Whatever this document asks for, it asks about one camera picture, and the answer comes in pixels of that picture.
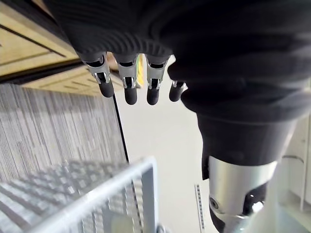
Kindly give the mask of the left robot hand black cloth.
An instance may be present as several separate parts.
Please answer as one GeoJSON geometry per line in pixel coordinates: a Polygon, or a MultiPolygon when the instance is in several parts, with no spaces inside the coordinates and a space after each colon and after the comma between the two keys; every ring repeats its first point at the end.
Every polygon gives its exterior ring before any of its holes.
{"type": "Polygon", "coordinates": [[[240,233],[266,190],[299,118],[311,110],[308,0],[47,0],[85,63],[109,51],[143,53],[187,86],[197,115],[202,177],[221,233],[240,233]]]}

